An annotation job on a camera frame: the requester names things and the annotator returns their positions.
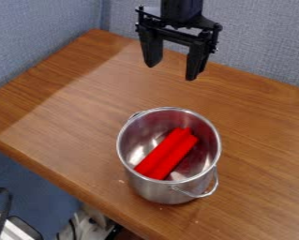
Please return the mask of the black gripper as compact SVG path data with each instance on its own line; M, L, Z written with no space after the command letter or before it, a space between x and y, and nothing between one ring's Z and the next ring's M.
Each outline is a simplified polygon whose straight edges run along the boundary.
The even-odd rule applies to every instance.
M177 38L183 42L197 39L190 45L186 72L186 79L194 81L205 71L210 53L217 51L222 24L203 16L202 4L139 6L135 11L138 13L137 32L145 62L150 68L155 67L163 59L163 39L159 35Z

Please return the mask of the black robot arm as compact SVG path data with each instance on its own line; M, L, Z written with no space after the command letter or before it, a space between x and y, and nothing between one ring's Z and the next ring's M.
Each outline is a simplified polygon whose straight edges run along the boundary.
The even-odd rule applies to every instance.
M163 59L165 41L190 48L187 54L186 80L194 81L205 71L210 54L217 52L219 33L223 26L207 19L203 12L205 0L161 0L159 7L139 6L138 33L145 62L150 68Z

